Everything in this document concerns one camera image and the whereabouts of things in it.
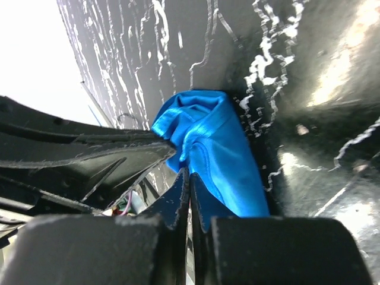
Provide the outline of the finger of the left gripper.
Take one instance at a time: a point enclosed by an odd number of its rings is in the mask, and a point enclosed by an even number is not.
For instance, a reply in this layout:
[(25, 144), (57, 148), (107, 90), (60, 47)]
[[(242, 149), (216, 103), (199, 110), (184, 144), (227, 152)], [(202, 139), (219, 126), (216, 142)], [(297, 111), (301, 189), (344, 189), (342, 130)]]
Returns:
[(174, 155), (151, 131), (87, 125), (1, 97), (1, 204), (101, 212)]

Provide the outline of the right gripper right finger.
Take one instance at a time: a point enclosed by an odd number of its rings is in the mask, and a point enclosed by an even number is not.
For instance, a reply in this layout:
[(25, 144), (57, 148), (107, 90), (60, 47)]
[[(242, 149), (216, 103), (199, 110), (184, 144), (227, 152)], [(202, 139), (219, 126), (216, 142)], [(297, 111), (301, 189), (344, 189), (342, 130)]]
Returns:
[(371, 284), (351, 233), (331, 218), (240, 218), (190, 177), (195, 284)]

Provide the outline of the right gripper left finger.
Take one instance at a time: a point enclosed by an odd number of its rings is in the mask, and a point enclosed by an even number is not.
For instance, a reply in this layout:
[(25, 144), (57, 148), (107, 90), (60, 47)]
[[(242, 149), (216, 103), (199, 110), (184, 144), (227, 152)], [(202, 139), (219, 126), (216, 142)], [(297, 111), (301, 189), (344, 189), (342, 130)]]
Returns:
[(2, 284), (185, 284), (189, 172), (137, 216), (49, 215), (28, 222)]

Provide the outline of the blue cloth napkin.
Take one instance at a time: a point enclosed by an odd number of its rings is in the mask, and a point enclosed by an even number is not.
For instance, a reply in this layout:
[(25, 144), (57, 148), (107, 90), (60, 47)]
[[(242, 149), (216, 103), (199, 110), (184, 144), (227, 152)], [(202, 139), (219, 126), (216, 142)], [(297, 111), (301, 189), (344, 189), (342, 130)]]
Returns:
[(206, 189), (239, 217), (270, 215), (257, 163), (226, 93), (175, 94), (151, 129), (175, 146), (176, 154), (167, 161), (173, 171), (187, 167), (198, 174)]

